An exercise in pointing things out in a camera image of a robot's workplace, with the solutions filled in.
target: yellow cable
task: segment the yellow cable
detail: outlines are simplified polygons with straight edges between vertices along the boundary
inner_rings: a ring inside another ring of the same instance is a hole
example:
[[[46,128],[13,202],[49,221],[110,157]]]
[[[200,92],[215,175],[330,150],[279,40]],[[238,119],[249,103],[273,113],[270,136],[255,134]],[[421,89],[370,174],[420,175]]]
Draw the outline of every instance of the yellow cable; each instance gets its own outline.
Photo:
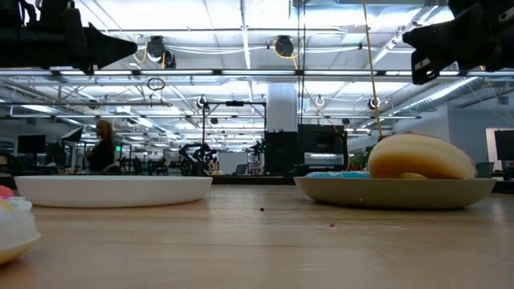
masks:
[[[366,40],[368,42],[368,58],[369,69],[371,70],[371,84],[373,86],[373,104],[375,105],[375,117],[377,119],[378,135],[382,137],[382,126],[380,123],[380,108],[378,107],[377,89],[375,88],[375,73],[373,71],[373,58],[371,57],[371,42],[369,41],[369,26],[368,26],[368,11],[366,9],[366,0],[362,0],[362,7],[364,8],[364,20],[366,24]]]

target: desk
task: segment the desk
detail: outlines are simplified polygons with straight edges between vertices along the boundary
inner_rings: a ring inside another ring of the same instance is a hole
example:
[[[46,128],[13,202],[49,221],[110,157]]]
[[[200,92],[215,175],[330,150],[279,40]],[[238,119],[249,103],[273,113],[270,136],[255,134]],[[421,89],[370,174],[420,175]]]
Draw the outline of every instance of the desk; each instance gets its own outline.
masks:
[[[179,206],[34,213],[43,236],[0,268],[2,289],[514,283],[514,197],[500,194],[468,210],[410,212],[313,204],[291,185],[215,185]]]

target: woman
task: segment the woman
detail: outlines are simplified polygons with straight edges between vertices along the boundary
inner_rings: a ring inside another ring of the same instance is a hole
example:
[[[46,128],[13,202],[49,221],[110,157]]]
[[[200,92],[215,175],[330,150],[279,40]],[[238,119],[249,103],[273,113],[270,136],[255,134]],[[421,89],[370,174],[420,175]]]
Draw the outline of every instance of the woman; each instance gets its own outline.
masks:
[[[101,172],[114,163],[114,141],[112,140],[112,126],[109,122],[101,120],[96,124],[100,143],[92,150],[89,156],[89,171]]]

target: computer monitor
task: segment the computer monitor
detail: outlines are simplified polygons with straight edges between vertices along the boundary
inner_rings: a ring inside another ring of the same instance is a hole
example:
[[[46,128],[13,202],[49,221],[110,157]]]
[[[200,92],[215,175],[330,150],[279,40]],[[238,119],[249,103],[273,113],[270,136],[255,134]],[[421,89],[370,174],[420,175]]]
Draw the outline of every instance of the computer monitor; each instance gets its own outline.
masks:
[[[514,130],[495,131],[498,160],[514,161]]]
[[[47,137],[41,136],[18,136],[18,153],[45,153]]]

